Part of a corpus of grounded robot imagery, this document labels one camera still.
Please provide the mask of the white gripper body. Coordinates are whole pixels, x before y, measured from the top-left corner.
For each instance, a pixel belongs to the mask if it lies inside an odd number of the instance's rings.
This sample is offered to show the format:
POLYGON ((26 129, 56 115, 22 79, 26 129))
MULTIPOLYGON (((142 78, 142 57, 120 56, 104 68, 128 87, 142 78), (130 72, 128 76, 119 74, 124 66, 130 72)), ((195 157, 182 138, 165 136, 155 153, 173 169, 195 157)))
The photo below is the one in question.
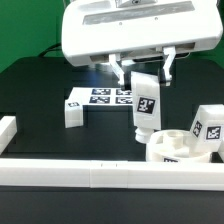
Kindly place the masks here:
POLYGON ((74 66, 158 57, 217 46, 223 25, 217 0, 73 0, 62 22, 62 51, 74 66))

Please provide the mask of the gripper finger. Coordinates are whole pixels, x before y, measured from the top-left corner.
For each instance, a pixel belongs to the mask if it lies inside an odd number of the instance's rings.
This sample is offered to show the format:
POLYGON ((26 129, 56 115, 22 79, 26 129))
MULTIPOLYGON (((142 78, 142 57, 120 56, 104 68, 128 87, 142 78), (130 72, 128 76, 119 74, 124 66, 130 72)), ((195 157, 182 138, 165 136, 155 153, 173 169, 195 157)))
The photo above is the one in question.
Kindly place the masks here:
POLYGON ((131 88, 131 74, 128 72, 124 72, 119 62, 120 54, 110 54, 109 55, 109 64, 111 66, 112 71, 119 78, 118 84, 122 89, 130 89, 131 88))
POLYGON ((169 86, 171 84, 172 75, 170 74, 170 70, 175 56, 176 48, 174 46, 163 48, 163 66, 158 73, 159 82, 163 86, 169 86))

